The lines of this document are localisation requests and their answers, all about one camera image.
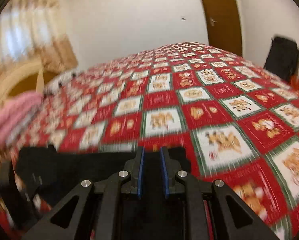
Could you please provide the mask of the black pants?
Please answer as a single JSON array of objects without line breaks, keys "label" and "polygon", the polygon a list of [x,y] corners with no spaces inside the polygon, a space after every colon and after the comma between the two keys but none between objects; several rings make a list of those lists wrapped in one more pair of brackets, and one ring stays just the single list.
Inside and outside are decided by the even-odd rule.
[{"label": "black pants", "polygon": [[[99,182],[124,169],[131,171],[136,150],[88,154],[60,154],[51,149],[25,148],[17,163],[17,174],[30,196],[38,195],[52,209],[83,180]],[[182,148],[169,152],[182,168],[190,164]],[[183,239],[182,203],[164,194],[160,152],[145,150],[140,195],[121,188],[117,204],[114,239]],[[97,217],[93,217],[89,239],[95,239]]]}]

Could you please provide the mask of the folded pink blanket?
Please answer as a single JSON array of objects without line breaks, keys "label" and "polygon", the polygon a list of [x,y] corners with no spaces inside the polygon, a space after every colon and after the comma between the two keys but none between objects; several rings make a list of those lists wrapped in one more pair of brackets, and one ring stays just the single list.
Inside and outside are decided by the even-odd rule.
[{"label": "folded pink blanket", "polygon": [[43,94],[30,90],[12,98],[0,108],[0,150],[6,147],[6,140],[17,124],[33,107],[39,107]]}]

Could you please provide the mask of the red christmas patchwork bedspread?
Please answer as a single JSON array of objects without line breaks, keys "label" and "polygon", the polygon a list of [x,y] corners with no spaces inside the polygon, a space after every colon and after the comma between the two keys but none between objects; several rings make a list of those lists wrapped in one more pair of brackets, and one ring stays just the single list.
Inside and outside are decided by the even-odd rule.
[{"label": "red christmas patchwork bedspread", "polygon": [[[43,103],[0,165],[25,148],[60,154],[182,148],[182,168],[223,180],[276,234],[299,239],[299,93],[238,55],[197,42],[142,51],[77,75]],[[52,207],[28,196],[41,215]],[[0,239],[22,239],[0,196]]]}]

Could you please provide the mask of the white patterned pillow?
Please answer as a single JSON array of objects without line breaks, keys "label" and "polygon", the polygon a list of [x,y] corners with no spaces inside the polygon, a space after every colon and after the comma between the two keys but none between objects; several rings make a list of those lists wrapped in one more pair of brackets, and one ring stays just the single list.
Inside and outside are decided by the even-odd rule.
[{"label": "white patterned pillow", "polygon": [[69,83],[74,77],[76,77],[77,73],[74,70],[69,70],[64,73],[59,74],[54,77],[43,90],[44,95],[54,95],[64,87],[67,83]]}]

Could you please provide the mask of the cream round headboard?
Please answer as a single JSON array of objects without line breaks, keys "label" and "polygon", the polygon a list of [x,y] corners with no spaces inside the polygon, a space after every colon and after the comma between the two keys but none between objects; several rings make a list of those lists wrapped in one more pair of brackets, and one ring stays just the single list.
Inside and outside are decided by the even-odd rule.
[{"label": "cream round headboard", "polygon": [[[27,60],[24,63],[17,63],[11,70],[0,75],[0,108],[12,98],[23,92],[34,90],[42,93],[45,87],[44,75],[46,70],[40,58]],[[20,132],[27,126],[39,107],[33,107],[30,112],[17,124],[6,140],[6,147],[0,150],[1,153],[9,151]]]}]

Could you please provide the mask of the black suitcase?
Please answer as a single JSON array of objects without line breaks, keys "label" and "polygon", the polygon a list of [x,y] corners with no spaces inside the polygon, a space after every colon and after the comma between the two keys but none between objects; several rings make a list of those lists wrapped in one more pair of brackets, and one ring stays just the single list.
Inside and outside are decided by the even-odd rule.
[{"label": "black suitcase", "polygon": [[264,69],[289,82],[298,70],[299,48],[294,40],[282,36],[272,38]]}]

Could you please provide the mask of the beige window curtain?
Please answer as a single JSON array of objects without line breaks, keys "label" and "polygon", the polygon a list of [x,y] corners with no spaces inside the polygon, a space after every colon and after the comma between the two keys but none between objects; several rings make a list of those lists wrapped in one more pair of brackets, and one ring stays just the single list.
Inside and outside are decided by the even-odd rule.
[{"label": "beige window curtain", "polygon": [[10,0],[0,14],[0,75],[34,57],[54,73],[78,65],[59,0]]}]

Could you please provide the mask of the brown wooden door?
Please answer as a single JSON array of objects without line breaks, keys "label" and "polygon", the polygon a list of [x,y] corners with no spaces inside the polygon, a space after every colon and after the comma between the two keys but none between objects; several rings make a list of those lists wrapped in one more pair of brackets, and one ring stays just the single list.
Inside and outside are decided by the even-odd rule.
[{"label": "brown wooden door", "polygon": [[241,56],[242,31],[236,0],[202,0],[209,44]]}]

